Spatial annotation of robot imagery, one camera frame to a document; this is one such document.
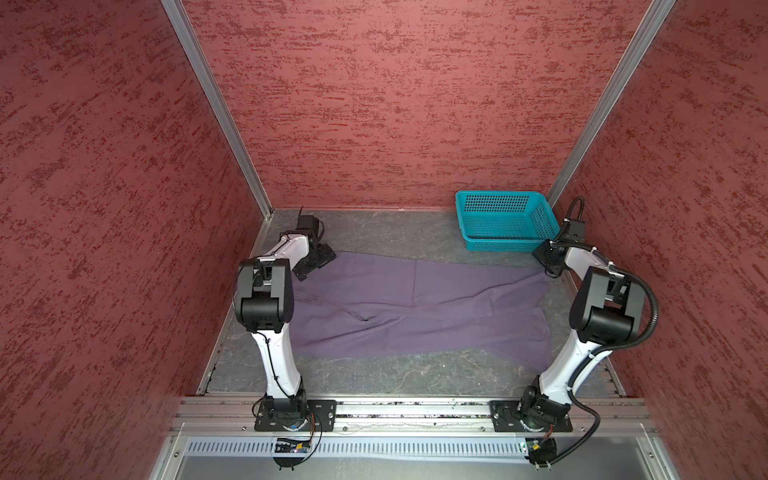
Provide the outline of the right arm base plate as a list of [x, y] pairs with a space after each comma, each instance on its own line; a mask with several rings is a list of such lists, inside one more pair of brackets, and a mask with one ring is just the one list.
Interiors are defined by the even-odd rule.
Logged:
[[570, 433], [570, 404], [549, 399], [533, 402], [520, 400], [494, 400], [489, 403], [494, 431], [525, 432], [531, 434]]

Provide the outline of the teal plastic basket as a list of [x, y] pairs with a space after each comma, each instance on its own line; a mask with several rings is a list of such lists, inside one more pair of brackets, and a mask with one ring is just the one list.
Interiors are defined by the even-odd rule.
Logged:
[[462, 190], [455, 194], [455, 207], [469, 251], [530, 253], [559, 232], [546, 197], [538, 192]]

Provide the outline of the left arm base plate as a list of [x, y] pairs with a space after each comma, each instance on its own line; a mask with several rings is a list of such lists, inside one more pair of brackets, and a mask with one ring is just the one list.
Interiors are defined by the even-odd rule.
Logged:
[[290, 400], [267, 397], [255, 414], [257, 432], [332, 432], [338, 402], [335, 400]]

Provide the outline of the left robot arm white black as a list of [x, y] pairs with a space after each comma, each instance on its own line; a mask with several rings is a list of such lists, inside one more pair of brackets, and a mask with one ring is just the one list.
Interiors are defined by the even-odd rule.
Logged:
[[299, 431], [322, 424], [322, 411], [307, 399], [293, 355], [289, 325], [294, 315], [295, 279], [336, 258], [321, 242], [322, 235], [308, 228], [280, 234], [266, 253], [240, 263], [235, 283], [235, 318], [256, 342], [266, 374], [266, 390], [256, 412], [258, 428]]

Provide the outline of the purple trousers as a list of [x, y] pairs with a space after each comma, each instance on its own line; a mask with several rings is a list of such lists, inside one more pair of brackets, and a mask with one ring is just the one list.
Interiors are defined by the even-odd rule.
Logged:
[[341, 252], [294, 286], [295, 354], [376, 358], [483, 349], [535, 372], [550, 364], [536, 269]]

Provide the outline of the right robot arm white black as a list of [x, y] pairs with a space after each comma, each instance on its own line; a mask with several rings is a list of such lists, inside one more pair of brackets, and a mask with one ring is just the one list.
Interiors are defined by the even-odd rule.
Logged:
[[618, 346], [639, 337], [645, 291], [593, 246], [546, 240], [534, 257], [547, 274], [581, 280], [570, 308], [571, 332], [553, 363], [528, 386], [517, 412], [529, 431], [562, 423], [591, 371]]

